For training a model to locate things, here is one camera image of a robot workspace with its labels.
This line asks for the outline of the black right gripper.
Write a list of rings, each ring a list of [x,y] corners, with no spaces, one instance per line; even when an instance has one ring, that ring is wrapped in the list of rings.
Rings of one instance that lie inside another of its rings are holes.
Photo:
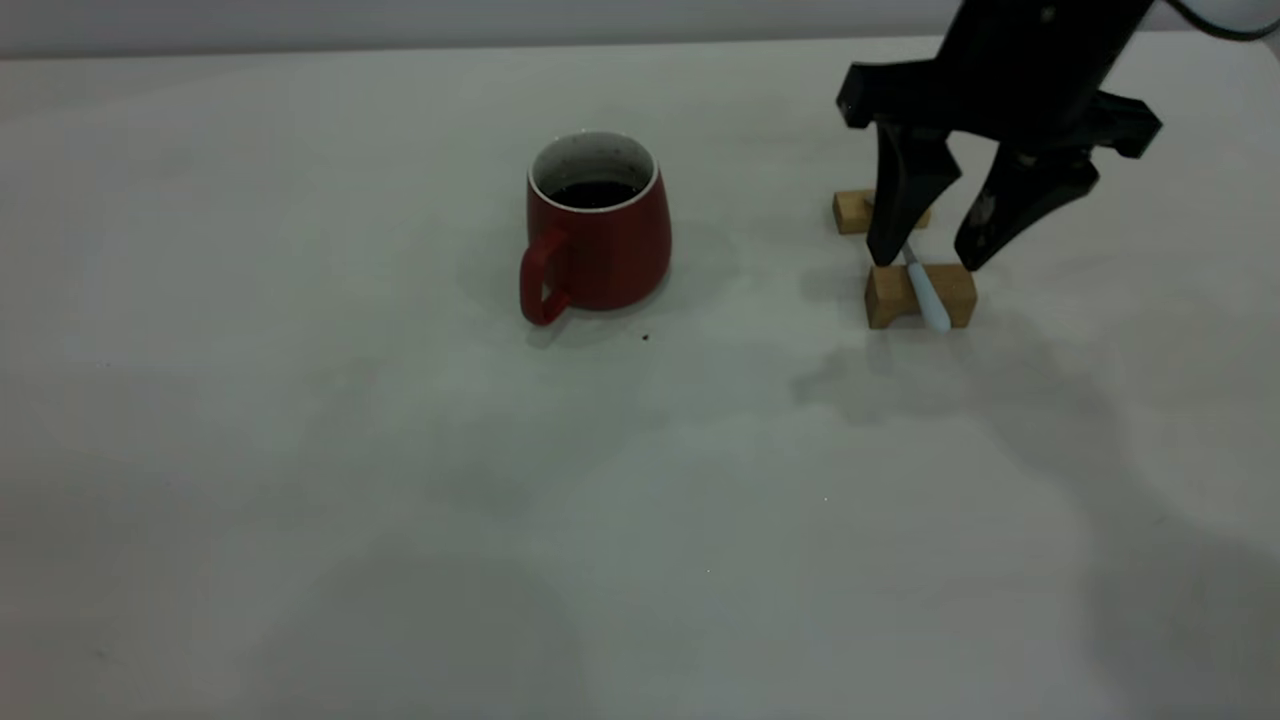
[[[1101,86],[1148,10],[1147,1],[965,1],[932,59],[852,64],[838,110],[851,128],[876,124],[873,263],[892,264],[961,177],[948,147],[955,131],[1009,146],[957,231],[969,272],[1094,188],[1089,149],[1140,158],[1161,120]]]

